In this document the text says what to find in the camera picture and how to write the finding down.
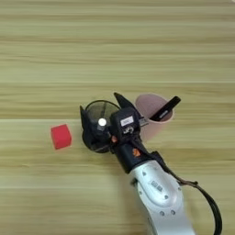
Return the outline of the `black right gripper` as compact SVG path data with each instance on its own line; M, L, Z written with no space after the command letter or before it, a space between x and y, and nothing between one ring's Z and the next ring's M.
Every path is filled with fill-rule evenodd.
M117 99L121 108L135 108L123 95L114 93L114 97ZM80 115L84 144L91 146L91 151L98 153L110 151L115 154L125 173L130 173L135 167L145 162L160 160L160 154L157 151L148 152L139 136L128 136L124 137L122 140L112 136L108 141L93 143L95 138L90 128L90 120L82 106L80 106Z

